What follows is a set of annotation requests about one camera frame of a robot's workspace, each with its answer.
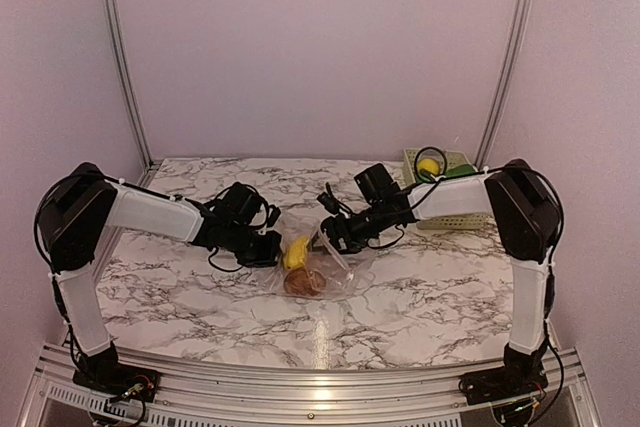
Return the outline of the clear zip top bag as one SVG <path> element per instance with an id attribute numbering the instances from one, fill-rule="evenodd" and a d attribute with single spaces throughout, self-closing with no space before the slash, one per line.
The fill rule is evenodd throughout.
<path id="1" fill-rule="evenodd" d="M 371 272 L 376 252 L 364 250 L 356 254 L 340 254 L 331 246 L 320 231 L 320 221 L 313 217 L 282 215 L 275 225 L 282 235 L 279 263 L 253 275 L 261 290 L 280 296 L 290 296 L 318 300 L 342 300 L 362 293 L 375 279 Z M 283 266 L 283 256 L 287 247 L 299 236 L 309 235 L 310 251 L 304 269 L 316 270 L 326 279 L 326 288 L 317 296 L 304 297 L 287 294 L 284 279 L 288 273 Z"/>

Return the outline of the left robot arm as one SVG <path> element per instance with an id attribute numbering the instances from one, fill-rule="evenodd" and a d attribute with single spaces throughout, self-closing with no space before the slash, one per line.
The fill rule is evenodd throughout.
<path id="1" fill-rule="evenodd" d="M 112 401 L 153 401 L 160 375 L 120 361 L 97 298 L 97 251 L 114 229 L 173 239 L 211 256 L 232 254 L 240 268 L 273 267 L 280 257 L 280 216 L 255 187 L 235 182 L 206 202 L 151 191 L 84 162 L 44 194 L 34 241 L 49 268 L 66 324 L 75 384 Z"/>

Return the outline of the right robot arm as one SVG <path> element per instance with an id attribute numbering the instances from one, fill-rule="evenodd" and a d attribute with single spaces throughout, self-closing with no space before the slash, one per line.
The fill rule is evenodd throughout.
<path id="1" fill-rule="evenodd" d="M 522 159 L 482 170 L 459 167 L 405 187 L 377 163 L 354 181 L 367 203 L 364 210 L 354 211 L 331 188 L 317 197 L 329 214 L 320 232 L 343 255 L 371 248 L 390 228 L 416 224 L 422 229 L 474 231 L 495 225 L 513 275 L 510 337 L 502 365 L 462 375 L 459 389 L 470 405 L 544 391 L 554 256 L 565 227 L 564 208 L 551 182 Z"/>

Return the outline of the fake bok choy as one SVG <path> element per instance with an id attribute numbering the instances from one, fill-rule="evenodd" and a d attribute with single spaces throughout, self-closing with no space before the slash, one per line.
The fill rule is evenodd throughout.
<path id="1" fill-rule="evenodd" d="M 446 173 L 446 178 L 458 178 L 471 174 L 475 174 L 477 172 L 476 168 L 471 164 L 460 164 L 453 168 L 449 168 Z"/>

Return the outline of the fake yellow pepper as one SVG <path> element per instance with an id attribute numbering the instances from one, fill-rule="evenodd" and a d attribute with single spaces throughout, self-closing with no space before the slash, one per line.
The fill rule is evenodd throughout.
<path id="1" fill-rule="evenodd" d="M 422 176 L 438 176 L 440 174 L 440 164 L 434 158 L 422 158 L 417 163 L 417 172 Z"/>

